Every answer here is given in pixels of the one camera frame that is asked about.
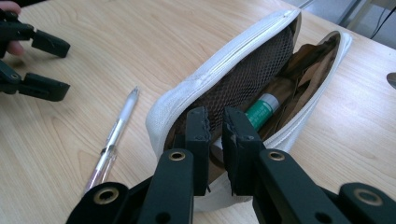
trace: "pen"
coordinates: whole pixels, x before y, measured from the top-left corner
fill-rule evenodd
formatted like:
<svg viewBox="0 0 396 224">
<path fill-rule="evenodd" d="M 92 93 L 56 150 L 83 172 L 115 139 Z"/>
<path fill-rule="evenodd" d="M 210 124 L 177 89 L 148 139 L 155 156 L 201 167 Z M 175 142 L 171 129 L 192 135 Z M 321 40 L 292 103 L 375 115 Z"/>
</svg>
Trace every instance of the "pen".
<svg viewBox="0 0 396 224">
<path fill-rule="evenodd" d="M 84 189 L 84 194 L 95 187 L 96 185 L 102 184 L 106 181 L 108 173 L 111 170 L 111 166 L 117 157 L 116 144 L 120 138 L 122 131 L 128 122 L 129 117 L 131 117 L 134 105 L 137 101 L 137 96 L 139 89 L 135 87 L 126 99 L 125 105 L 123 106 L 113 128 L 108 135 L 106 140 L 105 148 L 101 152 L 100 159 L 93 170 L 92 176 Z"/>
</svg>

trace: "floor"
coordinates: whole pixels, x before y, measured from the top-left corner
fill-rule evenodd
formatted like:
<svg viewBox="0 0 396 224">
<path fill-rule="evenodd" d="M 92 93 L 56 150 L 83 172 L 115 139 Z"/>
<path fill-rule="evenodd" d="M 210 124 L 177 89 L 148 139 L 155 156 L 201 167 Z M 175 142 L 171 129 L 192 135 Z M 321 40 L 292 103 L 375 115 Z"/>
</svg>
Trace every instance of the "floor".
<svg viewBox="0 0 396 224">
<path fill-rule="evenodd" d="M 309 11 L 325 20 L 332 21 L 336 24 L 346 26 L 355 16 L 357 11 L 363 6 L 364 0 L 350 14 L 350 17 L 344 23 L 340 23 L 341 18 L 347 11 L 348 6 L 355 0 L 283 0 L 303 10 Z M 350 30 L 364 35 L 368 38 L 373 36 L 375 28 L 388 16 L 391 10 L 396 7 L 396 1 L 380 1 L 381 6 L 370 4 L 366 13 L 362 14 L 361 20 Z M 374 41 L 390 48 L 396 49 L 396 12 L 383 24 L 379 32 L 373 38 Z"/>
</svg>

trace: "wooden table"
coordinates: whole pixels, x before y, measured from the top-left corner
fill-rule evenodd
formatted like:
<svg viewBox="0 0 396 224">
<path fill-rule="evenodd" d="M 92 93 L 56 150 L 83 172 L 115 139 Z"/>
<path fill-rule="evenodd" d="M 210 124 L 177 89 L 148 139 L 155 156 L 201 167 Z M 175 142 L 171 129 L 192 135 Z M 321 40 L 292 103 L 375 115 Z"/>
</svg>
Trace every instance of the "wooden table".
<svg viewBox="0 0 396 224">
<path fill-rule="evenodd" d="M 294 8 L 275 0 L 51 0 L 21 21 L 71 44 L 58 59 L 24 42 L 4 62 L 69 83 L 59 103 L 0 93 L 0 223 L 64 223 L 78 203 L 125 97 L 141 94 L 110 180 L 132 187 L 156 158 L 145 118 L 153 103 L 260 18 Z M 303 13 L 297 48 L 341 29 Z M 322 187 L 362 182 L 396 199 L 396 50 L 354 42 L 291 155 Z M 194 223 L 257 223 L 251 203 L 194 215 Z"/>
</svg>

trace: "white pencil case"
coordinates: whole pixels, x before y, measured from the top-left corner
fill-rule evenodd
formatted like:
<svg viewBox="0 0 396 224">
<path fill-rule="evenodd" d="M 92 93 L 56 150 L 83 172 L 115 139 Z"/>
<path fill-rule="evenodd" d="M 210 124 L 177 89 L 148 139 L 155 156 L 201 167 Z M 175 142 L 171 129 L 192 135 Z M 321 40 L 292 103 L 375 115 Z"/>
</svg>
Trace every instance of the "white pencil case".
<svg viewBox="0 0 396 224">
<path fill-rule="evenodd" d="M 300 10 L 285 10 L 261 19 L 158 99 L 146 118 L 157 157 L 169 148 L 174 134 L 183 134 L 189 110 L 208 107 L 212 137 L 217 138 L 225 105 L 246 110 L 271 83 L 284 78 L 288 82 L 291 79 L 293 94 L 265 124 L 272 126 L 265 129 L 264 125 L 259 133 L 265 135 L 262 139 L 266 147 L 289 151 L 352 41 L 350 35 L 334 31 L 317 45 L 307 44 L 293 53 L 301 17 Z M 211 192 L 195 197 L 194 211 L 213 211 L 248 201 L 250 197 L 232 195 L 226 172 L 217 165 L 216 157 L 211 160 Z"/>
</svg>

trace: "brown mesh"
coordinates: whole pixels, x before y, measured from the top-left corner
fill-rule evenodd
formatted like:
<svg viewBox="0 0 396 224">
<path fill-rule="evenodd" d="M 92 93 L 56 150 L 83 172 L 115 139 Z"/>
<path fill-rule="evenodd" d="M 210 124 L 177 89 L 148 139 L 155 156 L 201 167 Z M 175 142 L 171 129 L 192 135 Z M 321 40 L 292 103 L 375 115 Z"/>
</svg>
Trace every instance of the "brown mesh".
<svg viewBox="0 0 396 224">
<path fill-rule="evenodd" d="M 168 143 L 173 141 L 175 133 L 184 133 L 187 112 L 203 105 L 208 110 L 210 131 L 214 136 L 219 135 L 224 106 L 245 110 L 244 105 L 252 102 L 269 80 L 279 73 L 292 52 L 293 34 L 287 27 L 251 52 L 219 83 L 192 103 L 175 122 L 169 133 L 172 136 L 168 135 Z"/>
</svg>

